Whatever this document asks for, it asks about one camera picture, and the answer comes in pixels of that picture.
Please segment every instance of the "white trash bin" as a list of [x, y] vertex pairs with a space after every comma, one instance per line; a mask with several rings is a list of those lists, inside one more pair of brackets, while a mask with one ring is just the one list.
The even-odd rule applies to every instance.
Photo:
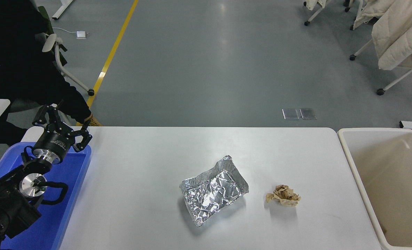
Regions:
[[383, 249], [412, 249], [412, 130], [343, 128], [349, 166]]

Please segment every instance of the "power adapter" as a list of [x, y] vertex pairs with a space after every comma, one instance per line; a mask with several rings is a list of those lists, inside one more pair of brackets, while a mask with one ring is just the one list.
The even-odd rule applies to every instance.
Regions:
[[85, 31], [77, 31], [76, 39], [85, 39], [87, 38], [87, 33]]

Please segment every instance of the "aluminum foil tray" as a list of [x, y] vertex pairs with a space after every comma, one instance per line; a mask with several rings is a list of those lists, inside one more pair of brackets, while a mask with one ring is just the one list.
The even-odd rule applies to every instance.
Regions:
[[201, 226], [215, 213], [249, 193], [248, 183], [226, 155], [215, 166], [180, 184], [187, 210], [195, 226]]

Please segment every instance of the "blue plastic tray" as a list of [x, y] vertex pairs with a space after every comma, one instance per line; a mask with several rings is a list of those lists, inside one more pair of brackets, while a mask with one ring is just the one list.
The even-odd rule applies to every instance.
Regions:
[[[0, 160], [0, 177], [22, 164], [20, 156], [24, 147], [34, 142], [20, 142], [11, 146]], [[92, 150], [87, 146], [81, 152], [70, 149], [63, 162], [53, 165], [52, 170], [45, 174], [45, 178], [52, 182], [64, 182], [68, 185], [68, 192], [64, 200], [54, 206], [40, 205], [38, 210], [41, 217], [30, 228], [13, 239], [6, 237], [1, 249], [13, 250], [57, 250], [63, 241], [68, 221], [81, 189], [82, 181], [89, 167]], [[61, 189], [48, 188], [44, 199], [56, 200]]]

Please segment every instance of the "chair caster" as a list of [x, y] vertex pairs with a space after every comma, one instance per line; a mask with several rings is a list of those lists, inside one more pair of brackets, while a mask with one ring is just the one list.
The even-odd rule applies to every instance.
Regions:
[[383, 89], [378, 89], [378, 90], [376, 91], [376, 94], [377, 94], [377, 95], [383, 95], [383, 94], [385, 94], [385, 90], [383, 90]]

